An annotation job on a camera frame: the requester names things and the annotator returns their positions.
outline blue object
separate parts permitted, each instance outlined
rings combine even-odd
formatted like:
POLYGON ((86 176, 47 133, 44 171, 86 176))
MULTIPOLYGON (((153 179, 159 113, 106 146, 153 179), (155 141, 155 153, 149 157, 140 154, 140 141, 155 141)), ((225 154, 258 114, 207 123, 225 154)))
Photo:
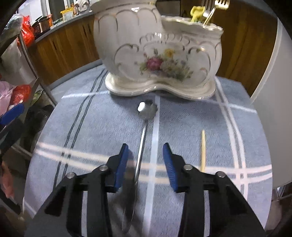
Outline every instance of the blue object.
POLYGON ((163 150, 163 159, 166 166, 166 171, 169 178, 170 186, 173 188, 175 192, 177 192, 178 191, 178 177, 177 177, 176 170, 172 162, 172 158, 171 158, 172 152, 170 150, 168 143, 165 143, 163 145, 162 150, 163 150))
POLYGON ((8 125, 12 120, 19 117, 23 112, 24 105, 20 103, 0 117, 0 124, 2 126, 8 125))
POLYGON ((122 147, 119 155, 121 156, 121 159, 120 159, 118 168, 116 170, 115 181, 114 181, 114 188, 116 190, 118 190, 122 186, 122 183, 123 183, 124 172, 126 170, 127 161, 129 157, 129 147, 127 144, 125 144, 122 147))

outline fork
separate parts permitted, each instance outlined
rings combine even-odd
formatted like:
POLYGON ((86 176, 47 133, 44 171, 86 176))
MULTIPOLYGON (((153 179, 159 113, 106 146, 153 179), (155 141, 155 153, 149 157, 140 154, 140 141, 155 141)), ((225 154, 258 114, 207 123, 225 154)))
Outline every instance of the fork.
POLYGON ((227 10, 229 8, 230 0, 215 0, 215 7, 209 13, 204 25, 208 25, 216 9, 227 10))
POLYGON ((202 0, 201 6, 204 6, 206 8, 202 18, 207 19, 211 10, 215 7, 214 0, 202 0))

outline ceramic base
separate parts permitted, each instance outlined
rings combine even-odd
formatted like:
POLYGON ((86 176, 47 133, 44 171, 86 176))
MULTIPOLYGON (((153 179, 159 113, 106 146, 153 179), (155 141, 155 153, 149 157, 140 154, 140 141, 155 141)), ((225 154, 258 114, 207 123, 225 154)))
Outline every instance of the ceramic base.
POLYGON ((216 89, 214 79, 209 80, 203 87, 194 88, 192 91, 184 91, 162 83, 152 83, 150 85, 145 85, 145 83, 133 83, 136 85, 135 88, 133 88, 133 85, 125 85, 130 87, 126 88, 122 87, 121 84, 117 82, 118 78, 111 73, 105 78, 105 86, 107 89, 120 96, 136 96, 154 90, 165 90, 187 100, 203 100, 212 97, 216 89))

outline red plastic bag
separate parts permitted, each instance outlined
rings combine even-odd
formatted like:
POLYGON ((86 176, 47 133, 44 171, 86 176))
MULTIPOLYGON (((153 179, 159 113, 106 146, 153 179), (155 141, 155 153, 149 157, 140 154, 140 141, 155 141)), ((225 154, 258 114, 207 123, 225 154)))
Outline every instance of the red plastic bag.
POLYGON ((22 34, 23 40, 25 42, 25 45, 27 47, 31 46, 32 43, 34 42, 34 33, 33 32, 34 32, 34 30, 30 26, 29 16, 24 16, 21 34, 22 34))
POLYGON ((10 105, 19 104, 21 100, 23 102, 26 102, 31 92, 32 89, 29 85, 21 85, 15 87, 11 95, 10 105))

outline pink flower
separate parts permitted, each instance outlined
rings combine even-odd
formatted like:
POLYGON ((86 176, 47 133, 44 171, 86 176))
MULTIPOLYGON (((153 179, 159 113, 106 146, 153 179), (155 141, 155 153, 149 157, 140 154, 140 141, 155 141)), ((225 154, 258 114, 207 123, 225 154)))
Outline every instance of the pink flower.
POLYGON ((161 58, 157 58, 157 57, 151 57, 147 60, 147 68, 150 71, 156 71, 159 70, 160 65, 162 64, 162 59, 161 58))

